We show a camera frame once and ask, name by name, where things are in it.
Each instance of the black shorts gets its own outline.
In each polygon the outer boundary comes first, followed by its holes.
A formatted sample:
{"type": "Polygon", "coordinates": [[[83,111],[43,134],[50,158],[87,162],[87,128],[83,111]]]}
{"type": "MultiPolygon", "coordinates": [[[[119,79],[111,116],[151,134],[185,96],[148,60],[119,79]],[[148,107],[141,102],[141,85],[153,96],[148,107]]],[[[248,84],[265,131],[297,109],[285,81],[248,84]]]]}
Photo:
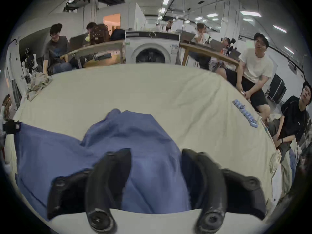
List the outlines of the black shorts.
{"type": "MultiPolygon", "coordinates": [[[[228,82],[231,83],[234,87],[236,87],[236,77],[237,77],[236,72],[230,69],[226,69],[225,72],[227,74],[228,82]]],[[[241,79],[241,84],[245,92],[250,90],[255,85],[253,82],[246,79],[244,76],[241,79]]],[[[256,109],[257,111],[258,111],[258,109],[256,108],[257,106],[268,105],[262,89],[252,94],[252,96],[250,97],[250,102],[252,103],[254,109],[256,109]]]]}

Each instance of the doorway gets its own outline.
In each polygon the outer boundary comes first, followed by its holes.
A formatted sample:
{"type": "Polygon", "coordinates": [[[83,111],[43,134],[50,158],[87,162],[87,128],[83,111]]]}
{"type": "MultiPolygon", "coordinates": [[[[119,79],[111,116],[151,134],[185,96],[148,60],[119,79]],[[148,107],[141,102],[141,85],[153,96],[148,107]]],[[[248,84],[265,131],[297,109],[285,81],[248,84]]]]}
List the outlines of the doorway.
{"type": "Polygon", "coordinates": [[[103,17],[103,23],[107,25],[111,36],[115,29],[120,29],[120,13],[103,17]]]}

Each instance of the gray t-shirt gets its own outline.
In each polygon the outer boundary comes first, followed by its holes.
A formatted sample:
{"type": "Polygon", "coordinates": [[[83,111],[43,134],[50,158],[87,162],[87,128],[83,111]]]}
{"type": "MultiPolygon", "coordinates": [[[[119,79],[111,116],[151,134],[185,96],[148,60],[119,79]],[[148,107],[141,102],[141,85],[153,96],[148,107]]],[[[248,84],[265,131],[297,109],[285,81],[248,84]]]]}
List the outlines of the gray t-shirt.
{"type": "Polygon", "coordinates": [[[60,60],[60,57],[70,51],[69,42],[65,36],[60,36],[57,42],[50,40],[46,44],[44,51],[44,60],[48,60],[48,71],[57,63],[65,62],[60,60]]]}

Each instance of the black t-shirt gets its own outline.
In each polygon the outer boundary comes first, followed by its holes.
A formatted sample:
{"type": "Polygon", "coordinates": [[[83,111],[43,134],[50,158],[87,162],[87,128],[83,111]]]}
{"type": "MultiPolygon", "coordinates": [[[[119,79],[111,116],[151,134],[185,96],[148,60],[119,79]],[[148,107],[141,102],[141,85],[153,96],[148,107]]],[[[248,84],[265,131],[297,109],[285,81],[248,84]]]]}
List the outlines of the black t-shirt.
{"type": "Polygon", "coordinates": [[[299,141],[304,133],[307,125],[307,111],[306,109],[300,111],[299,98],[291,96],[283,105],[282,113],[285,116],[280,137],[285,138],[290,135],[295,135],[296,140],[299,141]]]}

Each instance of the laptop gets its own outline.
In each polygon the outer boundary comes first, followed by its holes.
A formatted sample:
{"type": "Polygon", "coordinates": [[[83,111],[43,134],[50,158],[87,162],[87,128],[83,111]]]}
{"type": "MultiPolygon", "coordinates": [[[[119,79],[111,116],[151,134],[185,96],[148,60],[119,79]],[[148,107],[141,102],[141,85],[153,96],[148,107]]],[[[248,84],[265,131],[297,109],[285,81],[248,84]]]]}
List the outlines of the laptop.
{"type": "Polygon", "coordinates": [[[209,43],[210,47],[214,49],[214,51],[216,52],[221,52],[221,50],[224,48],[224,45],[219,42],[216,41],[214,39],[211,40],[211,42],[209,43]]]}
{"type": "Polygon", "coordinates": [[[180,41],[181,42],[190,42],[193,40],[195,34],[187,31],[177,32],[181,34],[180,41]]]}
{"type": "Polygon", "coordinates": [[[229,54],[229,57],[236,60],[236,61],[239,61],[239,56],[240,56],[240,52],[238,52],[236,49],[233,49],[230,54],[229,54]]]}
{"type": "Polygon", "coordinates": [[[83,47],[84,42],[85,42],[85,37],[87,35],[88,34],[83,34],[83,35],[78,35],[76,37],[72,37],[69,40],[69,47],[70,47],[71,51],[74,51],[76,49],[83,47]]]}

